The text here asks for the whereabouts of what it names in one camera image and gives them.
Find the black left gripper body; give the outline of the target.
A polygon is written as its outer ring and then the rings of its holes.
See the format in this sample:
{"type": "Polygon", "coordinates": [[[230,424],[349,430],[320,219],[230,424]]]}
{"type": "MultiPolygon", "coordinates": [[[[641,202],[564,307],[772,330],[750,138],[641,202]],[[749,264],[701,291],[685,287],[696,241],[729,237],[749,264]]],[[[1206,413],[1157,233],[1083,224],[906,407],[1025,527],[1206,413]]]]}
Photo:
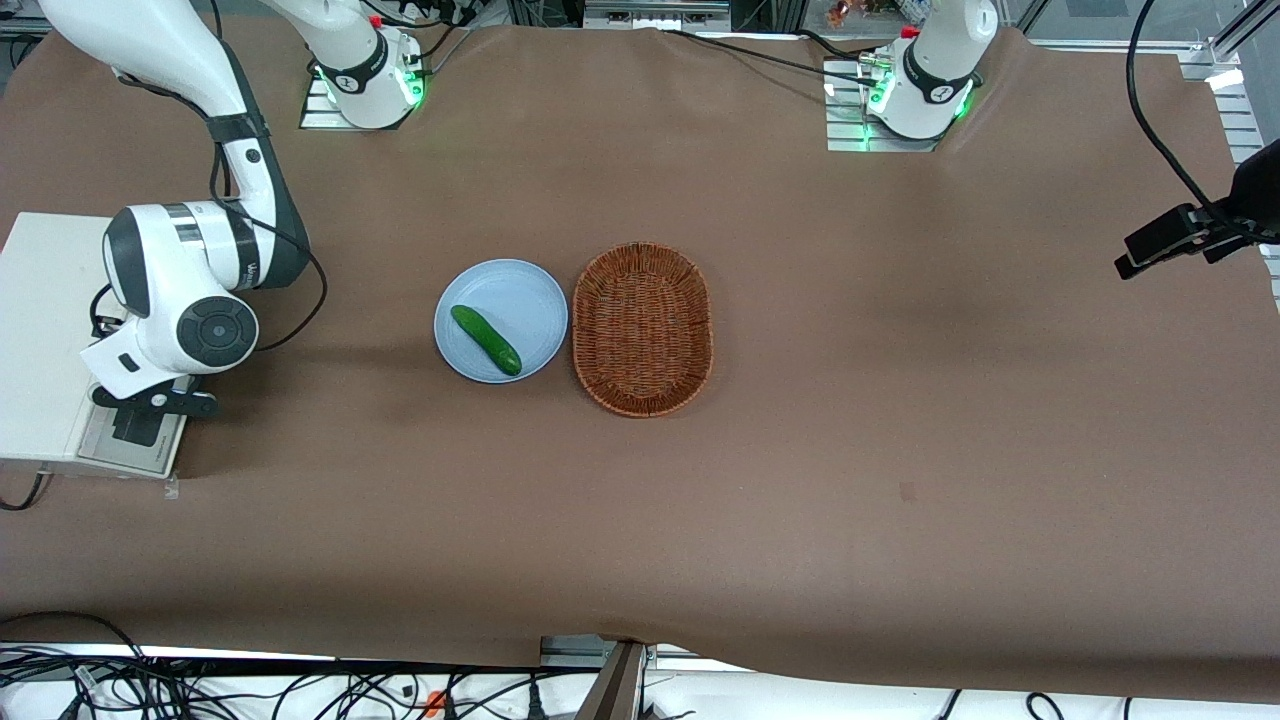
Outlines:
{"type": "Polygon", "coordinates": [[[1279,240],[1279,140],[1247,158],[1235,169],[1228,195],[1228,217],[1263,243],[1279,240]]]}

